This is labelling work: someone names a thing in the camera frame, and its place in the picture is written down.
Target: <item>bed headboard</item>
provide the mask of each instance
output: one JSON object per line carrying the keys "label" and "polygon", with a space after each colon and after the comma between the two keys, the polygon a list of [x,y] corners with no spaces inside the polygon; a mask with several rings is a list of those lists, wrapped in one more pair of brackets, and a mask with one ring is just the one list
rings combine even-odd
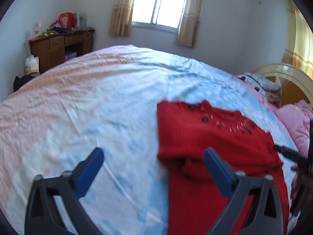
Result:
{"label": "bed headboard", "polygon": [[285,63],[272,63],[252,73],[261,74],[281,86],[282,100],[279,106],[295,104],[302,99],[313,104],[313,80],[300,69]]}

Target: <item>wall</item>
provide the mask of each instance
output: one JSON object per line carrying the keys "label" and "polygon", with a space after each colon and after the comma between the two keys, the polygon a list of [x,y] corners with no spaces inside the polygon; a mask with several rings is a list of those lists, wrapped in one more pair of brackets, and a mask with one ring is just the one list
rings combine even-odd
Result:
{"label": "wall", "polygon": [[79,12],[87,12],[87,25],[96,29],[94,49],[133,44],[194,58],[234,73],[248,26],[250,0],[205,0],[196,49],[175,44],[176,34],[133,27],[130,37],[110,37],[115,0],[79,0]]}
{"label": "wall", "polygon": [[0,22],[0,102],[13,92],[15,76],[24,75],[24,43],[41,22],[45,30],[67,11],[77,11],[78,0],[15,0]]}
{"label": "wall", "polygon": [[248,25],[238,73],[281,62],[287,41],[285,0],[251,0]]}

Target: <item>beige curtain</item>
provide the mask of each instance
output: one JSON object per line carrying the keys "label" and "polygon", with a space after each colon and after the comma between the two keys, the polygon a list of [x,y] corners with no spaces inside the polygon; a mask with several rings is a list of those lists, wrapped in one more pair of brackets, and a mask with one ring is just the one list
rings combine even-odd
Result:
{"label": "beige curtain", "polygon": [[313,34],[292,0],[288,4],[287,47],[282,59],[304,71],[313,79]]}
{"label": "beige curtain", "polygon": [[187,0],[178,31],[176,43],[178,45],[195,48],[201,23],[204,0]]}
{"label": "beige curtain", "polygon": [[130,36],[134,0],[115,0],[110,32],[111,36]]}

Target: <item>window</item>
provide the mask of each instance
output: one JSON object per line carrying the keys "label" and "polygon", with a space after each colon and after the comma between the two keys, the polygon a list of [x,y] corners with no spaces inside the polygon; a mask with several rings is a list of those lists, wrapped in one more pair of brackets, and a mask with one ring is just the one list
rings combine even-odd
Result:
{"label": "window", "polygon": [[133,24],[177,31],[186,0],[135,0]]}

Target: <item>pillow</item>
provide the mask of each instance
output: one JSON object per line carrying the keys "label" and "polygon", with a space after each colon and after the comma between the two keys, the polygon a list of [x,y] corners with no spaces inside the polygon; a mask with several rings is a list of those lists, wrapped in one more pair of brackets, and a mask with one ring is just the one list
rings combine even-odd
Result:
{"label": "pillow", "polygon": [[280,103],[281,87],[260,74],[244,73],[237,76],[243,82],[251,85],[267,102]]}
{"label": "pillow", "polygon": [[300,153],[308,156],[309,152],[309,127],[313,119],[313,110],[304,101],[295,105],[285,105],[275,111],[275,115],[282,121]]}
{"label": "pillow", "polygon": [[242,80],[240,80],[240,81],[243,82],[243,84],[245,84],[245,87],[246,87],[251,93],[253,93],[253,94],[256,96],[256,98],[258,99],[258,101],[259,101],[260,103],[262,103],[262,104],[265,106],[265,108],[266,108],[267,111],[272,111],[272,112],[274,113],[276,110],[278,110],[278,107],[277,107],[275,104],[270,103],[270,102],[267,102],[267,101],[263,98],[263,96],[262,96],[260,93],[258,93],[258,92],[253,88],[253,86],[251,86],[251,85],[245,83],[245,82],[242,81]]}

